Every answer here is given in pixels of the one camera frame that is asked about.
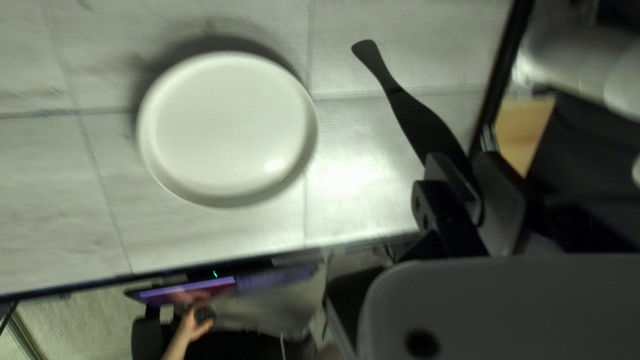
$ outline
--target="person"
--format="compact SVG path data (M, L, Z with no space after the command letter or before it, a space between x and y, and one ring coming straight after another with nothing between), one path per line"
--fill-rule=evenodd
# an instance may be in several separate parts
M310 336L293 342L256 331L211 331L213 320L198 325L195 312L208 306L208 301L197 302L182 316L161 360L302 360L314 355Z
M196 310L207 306L208 303L206 302L198 302L182 317L178 329L162 356L162 360L184 360L189 345L211 330L213 320L209 319L198 325L195 319Z

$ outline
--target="gray tile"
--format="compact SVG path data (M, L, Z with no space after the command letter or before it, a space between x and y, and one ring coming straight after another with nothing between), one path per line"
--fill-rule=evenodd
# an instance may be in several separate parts
M317 0L312 95L380 94L351 46L373 39L398 82L422 93L483 87L510 0Z
M131 116L83 117L135 272L299 249L303 179L237 209L206 208L157 184L138 156Z
M195 0L42 0L80 108L129 107L169 45L204 33Z
M129 267L74 117L0 121L0 293Z
M38 0L3 1L0 113L71 108Z
M46 1L80 108L132 108L173 47L210 35L265 42L306 73L306 1Z
M482 94L418 97L469 143ZM305 245L414 233L412 184L422 178L416 157L386 99L316 102L319 143L307 170Z

